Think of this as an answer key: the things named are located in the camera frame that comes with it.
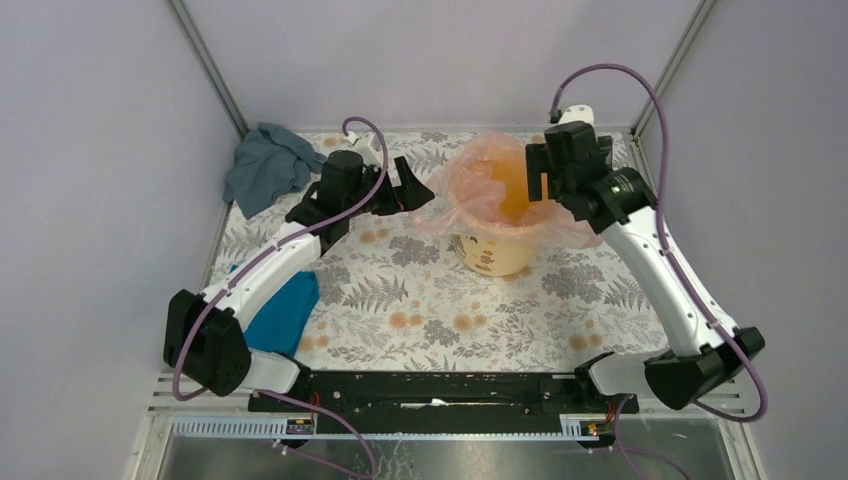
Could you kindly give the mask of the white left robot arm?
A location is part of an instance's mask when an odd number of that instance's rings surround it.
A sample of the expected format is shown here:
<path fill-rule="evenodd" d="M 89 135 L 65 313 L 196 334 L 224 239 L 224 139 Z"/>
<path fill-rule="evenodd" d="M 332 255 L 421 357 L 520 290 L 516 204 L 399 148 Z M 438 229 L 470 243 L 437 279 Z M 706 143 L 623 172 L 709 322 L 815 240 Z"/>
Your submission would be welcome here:
<path fill-rule="evenodd" d="M 171 298 L 165 364 L 219 397 L 247 388 L 272 391 L 285 410 L 304 407 L 311 387 L 299 377 L 293 356 L 282 347 L 251 347 L 245 334 L 286 283 L 348 233 L 351 218 L 408 213 L 433 200 L 404 157 L 394 164 L 399 185 L 392 184 L 386 166 L 368 164 L 360 153 L 331 153 L 320 178 L 265 245 L 218 283 Z"/>

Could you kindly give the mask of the yellow trash bin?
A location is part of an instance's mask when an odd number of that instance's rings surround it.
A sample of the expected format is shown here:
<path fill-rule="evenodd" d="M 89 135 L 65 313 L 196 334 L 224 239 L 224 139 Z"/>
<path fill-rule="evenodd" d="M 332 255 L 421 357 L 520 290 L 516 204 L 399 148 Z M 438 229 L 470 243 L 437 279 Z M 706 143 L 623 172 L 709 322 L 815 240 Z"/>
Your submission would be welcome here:
<path fill-rule="evenodd" d="M 553 211 L 549 201 L 528 199 L 525 143 L 487 133 L 465 144 L 452 165 L 448 194 L 462 231 L 454 237 L 460 259 L 487 276 L 520 272 Z"/>

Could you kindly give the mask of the pink plastic trash bag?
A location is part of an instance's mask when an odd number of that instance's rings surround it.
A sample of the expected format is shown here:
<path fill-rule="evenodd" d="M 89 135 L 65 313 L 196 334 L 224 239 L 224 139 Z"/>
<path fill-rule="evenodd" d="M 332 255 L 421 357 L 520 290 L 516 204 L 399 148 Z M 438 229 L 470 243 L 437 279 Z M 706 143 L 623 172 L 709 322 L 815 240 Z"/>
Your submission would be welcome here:
<path fill-rule="evenodd" d="M 466 142 L 427 181 L 435 198 L 411 214 L 432 235 L 572 249 L 603 243 L 585 221 L 551 199 L 529 200 L 525 148 L 515 136 L 485 132 Z"/>

